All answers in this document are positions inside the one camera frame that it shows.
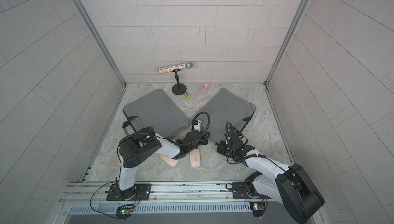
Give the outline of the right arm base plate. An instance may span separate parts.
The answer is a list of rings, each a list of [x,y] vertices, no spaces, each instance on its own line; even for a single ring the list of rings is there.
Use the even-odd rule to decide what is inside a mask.
[[[230,190],[234,199],[253,199],[254,197],[248,192],[246,183],[231,183]]]

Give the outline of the left circuit board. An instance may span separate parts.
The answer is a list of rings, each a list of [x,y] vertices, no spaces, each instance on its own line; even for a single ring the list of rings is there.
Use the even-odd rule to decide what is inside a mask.
[[[132,214],[134,210],[134,204],[125,204],[120,206],[116,210],[116,218],[118,221],[126,221]]]

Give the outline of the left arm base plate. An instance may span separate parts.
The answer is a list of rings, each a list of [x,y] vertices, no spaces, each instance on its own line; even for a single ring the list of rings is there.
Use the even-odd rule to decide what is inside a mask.
[[[119,184],[112,184],[106,191],[107,201],[145,201],[149,199],[151,184],[135,184],[127,190],[121,190]]]

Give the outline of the grey laptop bag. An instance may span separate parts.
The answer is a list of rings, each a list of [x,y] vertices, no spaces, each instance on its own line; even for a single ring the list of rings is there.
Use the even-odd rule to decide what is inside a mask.
[[[256,106],[225,88],[219,92],[200,109],[200,112],[207,112],[210,116],[208,132],[209,139],[214,143],[219,143],[225,138],[225,124],[230,122],[238,131],[242,132],[250,122],[255,113]]]
[[[187,116],[162,89],[124,106],[126,121],[122,128],[127,135],[151,126],[161,137],[172,138],[189,126]]]

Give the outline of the glitter microphone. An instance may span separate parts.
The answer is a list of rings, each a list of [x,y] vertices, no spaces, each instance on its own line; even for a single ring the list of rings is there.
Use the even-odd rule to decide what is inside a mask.
[[[184,62],[181,64],[176,64],[176,65],[171,65],[169,67],[162,67],[158,69],[159,74],[165,74],[165,73],[171,73],[176,70],[181,71],[184,69],[191,69],[193,67],[193,64],[191,62]]]

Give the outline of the circuit board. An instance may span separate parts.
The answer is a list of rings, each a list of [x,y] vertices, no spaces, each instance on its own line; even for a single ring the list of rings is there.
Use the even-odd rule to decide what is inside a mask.
[[[266,209],[267,209],[267,204],[262,201],[262,202],[250,202],[250,209],[252,210],[252,214],[255,218],[260,218],[263,217]]]
[[[134,210],[134,204],[125,204],[120,206],[116,210],[116,218],[118,221],[126,221],[132,214]]]

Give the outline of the aluminium mounting rail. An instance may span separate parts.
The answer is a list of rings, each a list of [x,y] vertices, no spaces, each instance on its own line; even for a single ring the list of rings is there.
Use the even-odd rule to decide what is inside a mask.
[[[107,201],[107,193],[113,183],[89,182],[74,183],[66,186],[58,201],[60,204],[132,204],[132,203],[165,203],[165,202],[223,202],[255,200],[267,197],[259,195],[253,199],[234,199],[230,190],[231,183],[245,181],[175,181],[175,182],[137,182],[151,184],[149,199],[142,201]]]

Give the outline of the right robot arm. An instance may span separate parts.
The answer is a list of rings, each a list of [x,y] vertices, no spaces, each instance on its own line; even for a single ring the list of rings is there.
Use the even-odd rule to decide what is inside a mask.
[[[279,163],[242,141],[243,135],[228,121],[225,139],[217,152],[229,164],[243,164],[254,169],[246,180],[246,192],[251,197],[267,196],[280,202],[288,214],[299,224],[307,221],[325,205],[325,199],[304,168],[295,163]]]

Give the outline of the black microphone stand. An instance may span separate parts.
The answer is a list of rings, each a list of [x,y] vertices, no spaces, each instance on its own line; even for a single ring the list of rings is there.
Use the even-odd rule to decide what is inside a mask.
[[[180,69],[173,70],[173,72],[175,74],[176,84],[172,87],[172,92],[175,95],[184,95],[184,93],[187,92],[187,87],[186,87],[186,85],[180,83],[180,79],[179,79],[179,75],[178,75],[179,71],[180,71]]]

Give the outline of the small yellow blue toy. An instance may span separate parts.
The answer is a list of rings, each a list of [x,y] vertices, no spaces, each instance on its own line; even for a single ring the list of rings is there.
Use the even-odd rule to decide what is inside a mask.
[[[191,94],[189,92],[185,92],[184,97],[186,99],[189,99],[191,97]]]

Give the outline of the pink computer mouse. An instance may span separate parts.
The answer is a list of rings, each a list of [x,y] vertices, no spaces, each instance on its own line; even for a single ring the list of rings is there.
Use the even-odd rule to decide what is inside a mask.
[[[201,155],[199,148],[192,150],[189,153],[190,164],[193,168],[199,168],[201,166]]]
[[[161,158],[165,163],[167,163],[168,165],[170,165],[171,167],[175,167],[175,166],[179,163],[179,160],[177,160],[177,159],[172,159],[172,158],[170,158],[170,157],[168,157],[168,156],[166,156],[166,155],[163,155],[163,154],[160,155],[160,158]]]

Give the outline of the right circuit board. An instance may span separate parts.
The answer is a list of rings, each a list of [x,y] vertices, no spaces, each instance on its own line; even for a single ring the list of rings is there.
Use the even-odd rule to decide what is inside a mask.
[[[250,209],[252,210],[252,214],[255,218],[260,218],[263,217],[266,209],[267,209],[267,204],[262,201],[262,202],[250,202]]]

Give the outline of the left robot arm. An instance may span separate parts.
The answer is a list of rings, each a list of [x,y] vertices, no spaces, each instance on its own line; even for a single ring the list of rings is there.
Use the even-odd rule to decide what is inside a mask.
[[[171,140],[157,134],[148,126],[119,142],[118,155],[121,163],[118,186],[121,191],[132,189],[135,185],[137,167],[153,154],[161,154],[173,160],[184,158],[199,146],[207,145],[210,133],[195,125],[184,139]]]

